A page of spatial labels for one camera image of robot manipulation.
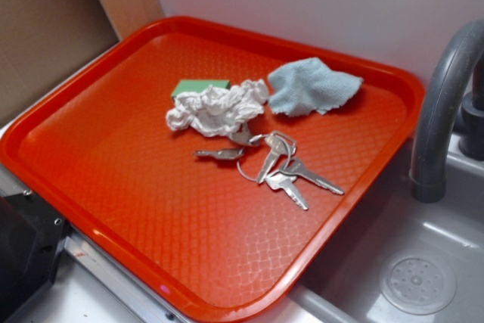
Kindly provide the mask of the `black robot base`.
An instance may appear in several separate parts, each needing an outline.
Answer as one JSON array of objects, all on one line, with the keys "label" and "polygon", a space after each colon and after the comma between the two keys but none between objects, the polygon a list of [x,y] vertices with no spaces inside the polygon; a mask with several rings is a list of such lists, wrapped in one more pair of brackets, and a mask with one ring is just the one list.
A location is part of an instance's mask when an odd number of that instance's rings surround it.
[{"label": "black robot base", "polygon": [[2,322],[13,322],[54,285],[68,228],[31,190],[1,198]]}]

